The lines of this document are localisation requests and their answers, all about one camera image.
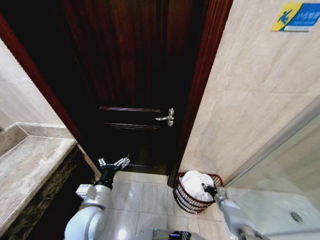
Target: shower enclosure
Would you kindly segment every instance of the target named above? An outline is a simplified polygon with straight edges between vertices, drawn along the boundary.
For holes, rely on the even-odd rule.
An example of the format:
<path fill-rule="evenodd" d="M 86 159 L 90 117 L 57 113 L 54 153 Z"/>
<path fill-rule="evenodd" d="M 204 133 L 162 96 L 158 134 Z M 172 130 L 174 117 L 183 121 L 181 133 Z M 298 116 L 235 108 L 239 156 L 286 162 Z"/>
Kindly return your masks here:
<path fill-rule="evenodd" d="M 229 198 L 272 240 L 320 239 L 318 102 L 227 185 Z"/>

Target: drain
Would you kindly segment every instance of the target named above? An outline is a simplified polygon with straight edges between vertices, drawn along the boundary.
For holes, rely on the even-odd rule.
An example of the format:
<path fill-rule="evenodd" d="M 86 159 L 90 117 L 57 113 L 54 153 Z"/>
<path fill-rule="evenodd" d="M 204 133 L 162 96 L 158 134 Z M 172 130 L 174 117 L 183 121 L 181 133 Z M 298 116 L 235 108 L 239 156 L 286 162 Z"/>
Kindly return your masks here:
<path fill-rule="evenodd" d="M 298 213 L 292 211 L 290 214 L 296 222 L 301 223 L 303 221 L 302 217 Z"/>

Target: marble wall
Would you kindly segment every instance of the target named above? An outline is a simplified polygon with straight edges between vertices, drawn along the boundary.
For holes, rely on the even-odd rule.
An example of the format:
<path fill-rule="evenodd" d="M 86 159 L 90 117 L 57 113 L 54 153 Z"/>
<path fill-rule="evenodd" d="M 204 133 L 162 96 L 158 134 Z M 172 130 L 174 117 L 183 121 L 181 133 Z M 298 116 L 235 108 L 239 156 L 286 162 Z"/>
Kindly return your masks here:
<path fill-rule="evenodd" d="M 181 172 L 226 180 L 320 94 L 320 23 L 270 31 L 286 2 L 233 1 Z"/>
<path fill-rule="evenodd" d="M 5 129 L 16 122 L 63 125 L 0 40 L 0 127 Z"/>
<path fill-rule="evenodd" d="M 0 132 L 0 157 L 28 137 L 16 124 Z"/>

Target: bathroom floor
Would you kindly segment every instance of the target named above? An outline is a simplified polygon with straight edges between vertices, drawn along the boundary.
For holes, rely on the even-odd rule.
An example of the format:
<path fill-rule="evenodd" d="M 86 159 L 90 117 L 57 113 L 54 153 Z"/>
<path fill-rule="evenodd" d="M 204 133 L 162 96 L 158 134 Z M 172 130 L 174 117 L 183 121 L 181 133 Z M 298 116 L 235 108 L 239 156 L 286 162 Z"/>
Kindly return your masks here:
<path fill-rule="evenodd" d="M 167 186 L 167 176 L 118 172 L 114 180 L 104 240 L 131 240 L 152 228 L 195 232 L 206 240 L 226 239 L 217 206 L 198 215 L 183 211 Z"/>

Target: door frame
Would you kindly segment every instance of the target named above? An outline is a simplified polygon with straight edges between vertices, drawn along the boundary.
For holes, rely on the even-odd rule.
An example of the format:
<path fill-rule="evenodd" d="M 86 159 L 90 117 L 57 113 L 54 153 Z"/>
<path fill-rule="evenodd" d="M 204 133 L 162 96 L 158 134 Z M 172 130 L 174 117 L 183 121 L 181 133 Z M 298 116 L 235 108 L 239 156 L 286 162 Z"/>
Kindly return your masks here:
<path fill-rule="evenodd" d="M 187 105 L 180 129 L 180 137 L 177 142 L 177 150 L 172 163 L 172 169 L 168 177 L 167 184 L 171 187 L 176 184 L 176 176 L 188 144 L 232 3 L 233 0 L 210 0 L 208 3 L 198 53 L 194 65 L 190 92 L 188 94 Z M 53 110 L 61 118 L 65 126 L 78 141 L 84 151 L 89 156 L 94 156 L 95 154 L 90 147 L 89 141 L 83 137 L 76 124 L 46 83 L 39 69 L 32 61 L 26 49 L 16 37 L 15 33 L 1 13 L 0 38 L 4 41 L 13 56 L 23 67 L 25 72 L 40 90 Z M 93 161 L 93 163 L 98 167 L 98 169 L 100 169 L 98 161 Z"/>

